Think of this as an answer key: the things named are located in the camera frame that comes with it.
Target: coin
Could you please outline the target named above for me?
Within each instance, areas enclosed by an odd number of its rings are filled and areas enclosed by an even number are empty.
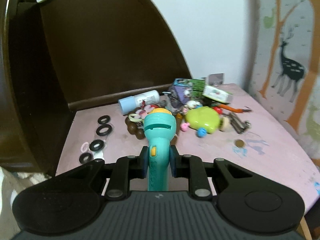
[[[243,148],[245,145],[244,141],[243,140],[235,140],[235,146],[237,146],[238,148]]]

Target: wooden round object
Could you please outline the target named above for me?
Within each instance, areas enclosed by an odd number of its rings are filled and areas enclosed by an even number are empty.
[[[144,139],[146,136],[144,135],[144,130],[143,129],[138,129],[136,132],[136,137],[138,140]]]
[[[131,123],[129,117],[127,117],[127,118],[124,120],[124,122],[125,122],[126,125],[129,125],[129,124]]]
[[[139,108],[139,107],[135,108],[134,110],[130,111],[130,112],[128,113],[128,115],[129,115],[129,114],[135,114],[138,109],[140,109],[140,108]]]
[[[128,132],[130,134],[135,134],[138,130],[138,125],[135,124],[134,122],[131,122],[129,125],[128,125]]]

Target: table surface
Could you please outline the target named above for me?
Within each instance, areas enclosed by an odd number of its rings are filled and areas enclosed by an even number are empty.
[[[198,138],[195,130],[188,129],[179,134],[176,144],[179,153],[197,155],[205,162],[212,162],[218,157],[224,158],[288,186],[301,195],[308,211],[320,194],[320,173],[316,166],[282,125],[245,91],[236,84],[225,84],[220,88],[234,95],[230,106],[247,106],[253,110],[252,113],[239,114],[241,120],[250,121],[250,130],[242,135],[238,135],[233,129],[228,132],[217,130],[204,138]],[[148,145],[147,139],[138,140],[135,135],[128,133],[125,117],[121,115],[118,104],[78,111],[61,154],[57,175],[80,165],[78,158],[81,145],[96,138],[97,119],[106,114],[111,117],[110,124],[114,129],[107,137],[107,146],[103,150],[105,163],[114,163],[127,155],[139,155],[141,148]],[[235,146],[234,141],[237,139],[245,142],[244,148]],[[212,193],[215,194],[212,182],[209,181]],[[187,188],[186,179],[169,179],[169,190]],[[130,189],[146,190],[147,182],[132,180]]]

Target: deer decal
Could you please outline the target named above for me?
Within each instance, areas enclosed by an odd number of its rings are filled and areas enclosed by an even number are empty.
[[[316,116],[320,114],[320,105],[319,101],[316,100],[316,95],[318,94],[319,88],[314,90],[312,98],[310,99],[308,106],[308,115],[306,120],[307,131],[301,134],[298,142],[301,145],[305,145],[303,149],[307,152],[311,160],[316,166],[320,167],[320,158],[319,158],[319,148],[320,148],[320,124],[316,122]],[[306,140],[304,136],[310,136],[310,140]]]
[[[289,59],[284,55],[284,47],[288,45],[288,40],[291,39],[293,37],[293,28],[290,27],[289,28],[289,32],[288,32],[288,36],[287,38],[284,40],[283,38],[283,33],[281,34],[280,37],[280,41],[281,41],[281,53],[280,53],[280,65],[282,67],[282,72],[279,74],[279,76],[276,79],[276,82],[274,83],[273,86],[271,86],[272,88],[275,88],[279,81],[281,80],[280,83],[280,87],[279,90],[277,92],[277,94],[280,94],[280,96],[284,96],[284,94],[290,89],[291,85],[292,85],[292,81],[294,81],[294,86],[293,86],[293,95],[290,99],[290,102],[292,103],[294,101],[294,98],[297,94],[298,91],[298,82],[300,81],[300,79],[303,78],[304,76],[304,72],[305,72],[305,68],[304,66],[302,66],[299,62],[293,60],[293,59]],[[283,84],[284,84],[284,79],[285,76],[288,76],[289,78],[289,82],[287,87],[282,91],[283,88]]]

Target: white wall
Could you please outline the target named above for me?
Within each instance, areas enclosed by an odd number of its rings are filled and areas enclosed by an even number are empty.
[[[249,0],[152,1],[171,28],[193,77],[223,72],[225,83],[246,85]]]

